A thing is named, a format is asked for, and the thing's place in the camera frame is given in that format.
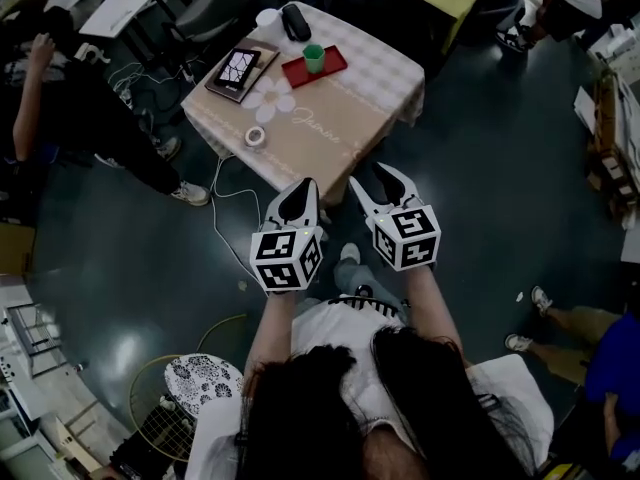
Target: dark green floor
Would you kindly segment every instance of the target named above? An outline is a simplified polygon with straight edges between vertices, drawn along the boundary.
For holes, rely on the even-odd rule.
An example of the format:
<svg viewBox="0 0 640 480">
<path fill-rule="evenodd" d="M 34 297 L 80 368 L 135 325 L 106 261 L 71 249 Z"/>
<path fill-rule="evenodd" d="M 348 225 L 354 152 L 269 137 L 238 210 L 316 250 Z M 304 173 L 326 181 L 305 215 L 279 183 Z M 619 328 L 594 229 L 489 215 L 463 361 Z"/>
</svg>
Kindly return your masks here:
<svg viewBox="0 0 640 480">
<path fill-rule="evenodd" d="M 114 51 L 116 65 L 129 61 Z M 365 182 L 374 160 L 399 168 L 433 205 L 443 230 L 437 278 L 472 362 L 504 354 L 509 332 L 558 339 L 528 303 L 535 283 L 561 307 L 621 307 L 623 232 L 584 179 L 587 134 L 573 112 L 577 88 L 591 83 L 586 56 L 570 42 L 545 42 L 528 59 L 503 58 L 491 45 L 460 46 L 427 86 L 417 125 L 398 124 L 359 167 Z M 161 104 L 178 90 L 172 83 L 149 87 Z M 149 96 L 138 104 L 150 104 Z M 184 149 L 176 167 L 209 185 L 216 155 L 188 121 L 177 132 Z M 219 188 L 253 188 L 263 210 L 275 195 L 237 160 L 225 165 Z M 220 229 L 246 260 L 256 224 L 251 197 L 220 201 L 218 210 Z M 380 279 L 402 295 L 400 276 L 368 246 L 351 196 L 332 217 L 321 282 L 311 294 L 336 293 L 332 265 L 342 244 L 355 241 Z M 192 352 L 211 325 L 247 312 L 248 324 L 218 334 L 210 349 L 241 367 L 264 303 L 214 233 L 210 206 L 189 207 L 99 164 L 53 168 L 28 283 L 37 301 L 55 308 L 70 361 L 88 361 L 84 380 L 125 424 L 129 383 L 141 365 Z M 521 291 L 525 300 L 517 303 Z M 530 364 L 561 416 L 573 387 Z"/>
</svg>

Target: roll of tape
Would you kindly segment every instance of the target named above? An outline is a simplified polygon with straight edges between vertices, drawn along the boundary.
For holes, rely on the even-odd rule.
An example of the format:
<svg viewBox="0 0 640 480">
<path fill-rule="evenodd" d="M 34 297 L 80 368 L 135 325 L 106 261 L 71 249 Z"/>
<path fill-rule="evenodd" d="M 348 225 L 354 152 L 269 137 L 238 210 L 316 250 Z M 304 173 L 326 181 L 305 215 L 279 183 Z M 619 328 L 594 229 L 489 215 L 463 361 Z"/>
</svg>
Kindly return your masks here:
<svg viewBox="0 0 640 480">
<path fill-rule="evenodd" d="M 259 148 L 264 144 L 266 134 L 260 126 L 249 128 L 244 135 L 244 143 L 250 148 Z"/>
</svg>

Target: white flower print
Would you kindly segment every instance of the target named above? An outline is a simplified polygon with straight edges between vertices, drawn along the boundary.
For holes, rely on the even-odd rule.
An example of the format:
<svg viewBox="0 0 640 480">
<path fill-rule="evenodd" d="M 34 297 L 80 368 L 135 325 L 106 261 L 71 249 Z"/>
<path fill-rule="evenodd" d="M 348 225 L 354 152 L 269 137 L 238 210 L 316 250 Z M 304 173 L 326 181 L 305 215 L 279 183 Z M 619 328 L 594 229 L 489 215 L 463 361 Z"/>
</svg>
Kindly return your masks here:
<svg viewBox="0 0 640 480">
<path fill-rule="evenodd" d="M 276 109 L 280 112 L 291 112 L 296 106 L 296 100 L 289 94 L 291 85 L 282 77 L 275 84 L 268 76 L 263 76 L 256 82 L 246 98 L 242 100 L 242 107 L 256 110 L 256 121 L 268 123 L 276 115 Z"/>
</svg>

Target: green cup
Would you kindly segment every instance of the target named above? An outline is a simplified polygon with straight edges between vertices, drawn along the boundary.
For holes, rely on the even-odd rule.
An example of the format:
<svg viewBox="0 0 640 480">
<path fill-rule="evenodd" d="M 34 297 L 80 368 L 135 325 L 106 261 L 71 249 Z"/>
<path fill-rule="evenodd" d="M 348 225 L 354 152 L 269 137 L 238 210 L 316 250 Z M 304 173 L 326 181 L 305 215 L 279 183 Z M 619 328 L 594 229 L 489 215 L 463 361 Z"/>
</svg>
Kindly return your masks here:
<svg viewBox="0 0 640 480">
<path fill-rule="evenodd" d="M 319 44 L 310 44 L 302 50 L 309 73 L 320 73 L 324 68 L 324 48 Z"/>
</svg>

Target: blue shirt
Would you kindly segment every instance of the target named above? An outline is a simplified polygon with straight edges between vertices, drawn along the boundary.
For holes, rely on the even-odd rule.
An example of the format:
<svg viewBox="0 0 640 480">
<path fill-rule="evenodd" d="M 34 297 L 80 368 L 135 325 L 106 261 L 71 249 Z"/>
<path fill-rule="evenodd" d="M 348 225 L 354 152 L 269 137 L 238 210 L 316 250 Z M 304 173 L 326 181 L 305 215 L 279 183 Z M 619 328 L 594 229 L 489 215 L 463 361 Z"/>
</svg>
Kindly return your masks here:
<svg viewBox="0 0 640 480">
<path fill-rule="evenodd" d="M 604 403 L 607 392 L 618 395 L 616 411 L 640 417 L 640 321 L 625 314 L 605 333 L 587 371 L 587 399 Z M 612 458 L 624 460 L 640 449 L 640 429 L 623 435 Z"/>
</svg>

